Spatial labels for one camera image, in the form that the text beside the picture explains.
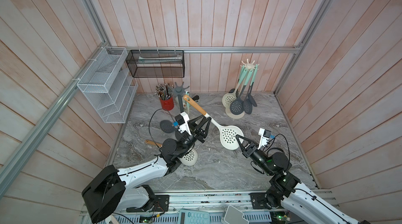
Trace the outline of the large cream skimmer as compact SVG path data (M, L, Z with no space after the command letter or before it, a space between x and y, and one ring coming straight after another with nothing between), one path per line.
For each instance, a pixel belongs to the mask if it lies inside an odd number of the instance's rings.
M145 143L150 144L150 145L156 145L160 148L162 147L161 143L153 142L149 139L146 139ZM198 159L198 153L194 149L190 150L189 153L186 154L185 156L183 156L182 158L179 158L179 160L182 162L182 164L184 164L186 166L194 166L197 159Z

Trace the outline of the grey skimmer front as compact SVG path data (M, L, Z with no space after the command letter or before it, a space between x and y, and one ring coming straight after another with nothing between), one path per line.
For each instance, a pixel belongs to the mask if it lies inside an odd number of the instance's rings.
M253 105L252 105L252 102L251 102L251 91L252 91L252 88L253 88L253 83L254 83L254 80L255 80L257 70L258 70L258 66L256 66L255 69L254 69L254 73L253 73L252 80L251 80L251 83L250 83L250 87L249 87L249 90L248 90L248 93L247 93L247 97L246 97L246 99L244 101L244 111L245 111L246 114L249 114L249 115L252 113L252 108L253 108Z

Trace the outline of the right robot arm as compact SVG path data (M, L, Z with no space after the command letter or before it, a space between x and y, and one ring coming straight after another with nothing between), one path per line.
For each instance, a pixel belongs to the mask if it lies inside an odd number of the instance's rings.
M256 142L236 135L237 143L245 158L250 158L261 172L271 177L263 204L268 208L282 207L295 213L308 224L367 224L341 212L323 200L302 181L292 174L290 158L281 148L268 156L258 148Z

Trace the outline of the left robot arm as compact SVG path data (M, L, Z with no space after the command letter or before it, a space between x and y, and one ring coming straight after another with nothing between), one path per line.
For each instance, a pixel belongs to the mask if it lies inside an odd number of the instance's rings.
M182 164L193 166L198 159L195 142L205 141L210 123L209 116L189 119L181 113L173 124L180 139L166 139L153 160L127 168L104 167L82 191L92 223L104 221L117 210L145 212L156 207L157 198L147 182L173 173Z

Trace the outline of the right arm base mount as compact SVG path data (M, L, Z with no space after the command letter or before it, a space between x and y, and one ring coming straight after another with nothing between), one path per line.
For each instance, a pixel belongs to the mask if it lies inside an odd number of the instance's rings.
M267 190L264 193L250 193L249 195L253 209L284 209L282 200L295 192L296 190L285 192Z

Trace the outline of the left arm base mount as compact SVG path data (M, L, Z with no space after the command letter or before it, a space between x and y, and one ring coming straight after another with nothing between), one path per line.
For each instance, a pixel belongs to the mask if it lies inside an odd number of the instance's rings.
M169 210L170 196L156 195L149 185L134 189L134 202L126 208L126 212L166 212Z

